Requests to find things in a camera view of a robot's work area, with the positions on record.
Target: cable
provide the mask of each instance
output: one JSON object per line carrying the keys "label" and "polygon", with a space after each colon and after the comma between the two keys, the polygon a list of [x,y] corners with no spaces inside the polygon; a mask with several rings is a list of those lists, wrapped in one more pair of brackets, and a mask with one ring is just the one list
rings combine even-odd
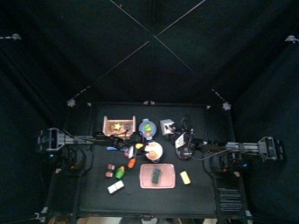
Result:
{"label": "cable", "polygon": [[210,155],[210,156],[207,156],[207,157],[204,157],[204,158],[196,158],[196,157],[194,157],[194,156],[191,156],[191,157],[192,157],[194,159],[199,160],[199,161],[203,161],[203,160],[206,160],[206,159],[208,159],[208,158],[212,158],[214,156],[219,155],[222,152],[226,152],[226,151],[232,151],[232,149],[226,149],[226,150],[223,150],[223,151],[220,151],[220,152],[214,153],[212,155]]}

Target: small box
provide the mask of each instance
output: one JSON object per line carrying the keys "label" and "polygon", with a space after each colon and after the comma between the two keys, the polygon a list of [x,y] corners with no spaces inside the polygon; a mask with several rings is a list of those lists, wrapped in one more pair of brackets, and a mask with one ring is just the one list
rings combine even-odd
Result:
{"label": "small box", "polygon": [[163,135],[168,135],[174,133],[174,128],[171,127],[174,125],[174,121],[171,119],[166,119],[160,121],[162,131]]}
{"label": "small box", "polygon": [[104,116],[103,133],[105,136],[116,135],[123,139],[128,139],[136,131],[136,117],[132,120],[108,120]]}

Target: white label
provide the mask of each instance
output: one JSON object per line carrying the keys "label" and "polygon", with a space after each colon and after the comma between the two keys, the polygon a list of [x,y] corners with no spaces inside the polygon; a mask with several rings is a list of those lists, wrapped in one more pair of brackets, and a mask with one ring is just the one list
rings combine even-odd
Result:
{"label": "white label", "polygon": [[179,138],[175,140],[175,148],[180,148],[182,146],[184,146],[186,142],[183,141],[183,136],[184,133],[179,136]]}

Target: black table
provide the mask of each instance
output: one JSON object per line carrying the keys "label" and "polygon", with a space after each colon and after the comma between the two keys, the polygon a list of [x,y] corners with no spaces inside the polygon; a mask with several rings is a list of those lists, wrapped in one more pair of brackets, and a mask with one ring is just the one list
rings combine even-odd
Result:
{"label": "black table", "polygon": [[[139,183],[142,164],[152,162],[139,156],[135,168],[125,172],[125,187],[109,194],[108,187],[117,182],[105,178],[108,164],[119,167],[127,165],[127,157],[119,151],[108,151],[107,147],[92,145],[85,151],[93,156],[92,166],[87,174],[79,178],[68,177],[63,172],[53,174],[48,199],[49,215],[56,213],[76,217],[83,216],[142,216],[180,218],[239,218],[246,215],[247,204],[242,178],[215,178],[204,171],[203,162],[191,158],[180,160],[174,146],[166,141],[160,131],[160,120],[172,119],[180,123],[184,115],[192,120],[195,137],[220,142],[234,141],[230,112],[222,106],[199,105],[132,105],[132,104],[88,104],[81,103],[69,109],[65,130],[72,135],[92,135],[103,129],[104,116],[109,120],[136,119],[136,128],[144,118],[156,125],[154,140],[163,146],[162,164],[172,164],[175,169],[175,188],[143,189]],[[187,171],[191,184],[183,183],[180,172]],[[226,211],[223,205],[235,193],[242,204],[239,211]]]}

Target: orange object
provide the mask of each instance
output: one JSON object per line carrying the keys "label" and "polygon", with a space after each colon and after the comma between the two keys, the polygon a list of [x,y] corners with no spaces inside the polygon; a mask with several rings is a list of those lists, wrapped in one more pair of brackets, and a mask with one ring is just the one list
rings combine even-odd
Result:
{"label": "orange object", "polygon": [[132,169],[135,167],[135,164],[136,164],[136,158],[132,157],[128,161],[127,167]]}
{"label": "orange object", "polygon": [[150,158],[150,159],[158,159],[158,154],[156,154],[156,152],[155,152],[154,150],[151,150],[151,151],[148,152],[148,158]]}

